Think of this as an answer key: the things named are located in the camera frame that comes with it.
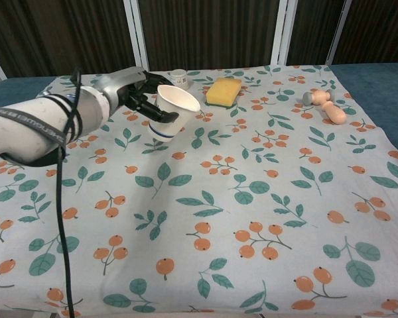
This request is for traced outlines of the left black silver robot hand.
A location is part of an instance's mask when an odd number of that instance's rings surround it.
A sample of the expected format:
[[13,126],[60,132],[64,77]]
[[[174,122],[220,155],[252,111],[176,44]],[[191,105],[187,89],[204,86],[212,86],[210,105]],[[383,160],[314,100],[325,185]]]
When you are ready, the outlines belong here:
[[140,67],[130,67],[103,75],[95,83],[94,89],[106,96],[110,115],[126,106],[152,121],[173,123],[179,116],[177,112],[163,111],[148,102],[146,94],[156,94],[160,85],[172,83],[162,75],[147,72]]

